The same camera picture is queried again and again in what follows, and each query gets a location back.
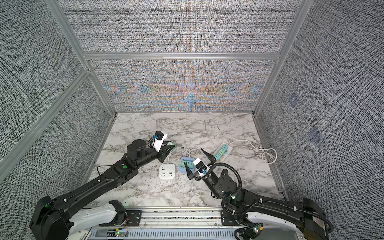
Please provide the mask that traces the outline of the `blue square power strip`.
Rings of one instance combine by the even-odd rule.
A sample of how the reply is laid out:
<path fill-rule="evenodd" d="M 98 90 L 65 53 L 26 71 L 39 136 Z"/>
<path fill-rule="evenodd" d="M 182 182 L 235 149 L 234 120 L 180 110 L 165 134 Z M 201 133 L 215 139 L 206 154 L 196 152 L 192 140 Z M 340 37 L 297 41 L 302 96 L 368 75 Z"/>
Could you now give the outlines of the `blue square power strip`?
<path fill-rule="evenodd" d="M 181 157 L 180 162 L 179 162 L 179 171 L 183 174 L 187 173 L 186 166 L 187 165 L 190 170 L 194 173 L 196 171 L 196 167 L 194 165 L 194 158 L 191 157 Z"/>

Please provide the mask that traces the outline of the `white square power strip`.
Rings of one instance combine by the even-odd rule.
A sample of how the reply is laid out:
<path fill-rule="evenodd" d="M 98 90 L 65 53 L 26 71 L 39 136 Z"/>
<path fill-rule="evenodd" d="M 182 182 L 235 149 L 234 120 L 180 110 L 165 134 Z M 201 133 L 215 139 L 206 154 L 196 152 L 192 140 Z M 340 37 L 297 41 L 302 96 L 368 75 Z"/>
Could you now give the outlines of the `white square power strip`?
<path fill-rule="evenodd" d="M 176 176 L 176 166 L 174 164 L 161 164 L 158 177 L 160 180 L 173 180 Z"/>

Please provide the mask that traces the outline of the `long white power strip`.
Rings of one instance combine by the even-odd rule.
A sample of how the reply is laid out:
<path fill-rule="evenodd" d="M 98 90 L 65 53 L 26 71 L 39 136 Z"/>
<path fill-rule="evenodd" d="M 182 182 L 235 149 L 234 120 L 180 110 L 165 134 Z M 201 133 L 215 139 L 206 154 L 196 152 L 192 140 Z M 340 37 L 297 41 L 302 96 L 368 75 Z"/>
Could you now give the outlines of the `long white power strip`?
<path fill-rule="evenodd" d="M 225 142 L 222 142 L 219 145 L 219 147 L 215 150 L 213 155 L 218 162 L 224 162 L 232 150 L 233 150 L 233 147 L 231 147 L 229 144 Z"/>

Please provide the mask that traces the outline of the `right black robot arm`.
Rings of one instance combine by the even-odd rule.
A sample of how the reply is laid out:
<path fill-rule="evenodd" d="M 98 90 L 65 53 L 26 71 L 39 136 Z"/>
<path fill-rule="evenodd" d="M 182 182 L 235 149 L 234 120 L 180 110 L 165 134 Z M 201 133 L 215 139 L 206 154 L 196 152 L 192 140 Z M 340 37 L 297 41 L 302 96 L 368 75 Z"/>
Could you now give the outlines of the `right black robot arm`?
<path fill-rule="evenodd" d="M 203 181 L 213 198 L 221 200 L 222 212 L 240 228 L 234 231 L 237 240 L 254 240 L 260 236 L 264 225 L 302 233 L 306 240 L 327 240 L 334 231 L 325 211 L 313 200 L 299 202 L 274 200 L 243 188 L 238 171 L 226 163 L 218 162 L 214 155 L 204 151 L 210 160 L 206 165 L 195 159 L 192 171 L 185 165 L 190 180 Z"/>

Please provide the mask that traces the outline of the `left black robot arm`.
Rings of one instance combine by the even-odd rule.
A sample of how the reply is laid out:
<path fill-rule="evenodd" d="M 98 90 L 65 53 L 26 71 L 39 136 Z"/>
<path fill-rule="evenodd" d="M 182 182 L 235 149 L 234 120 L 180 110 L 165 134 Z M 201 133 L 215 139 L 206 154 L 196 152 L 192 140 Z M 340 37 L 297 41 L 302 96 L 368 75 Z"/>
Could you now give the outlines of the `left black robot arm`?
<path fill-rule="evenodd" d="M 41 198 L 35 207 L 29 227 L 37 240 L 65 240 L 77 225 L 73 217 L 86 205 L 104 193 L 115 189 L 139 173 L 139 168 L 158 160 L 163 163 L 174 149 L 160 145 L 159 150 L 148 148 L 144 140 L 135 140 L 127 146 L 123 157 L 104 173 L 61 196 Z"/>

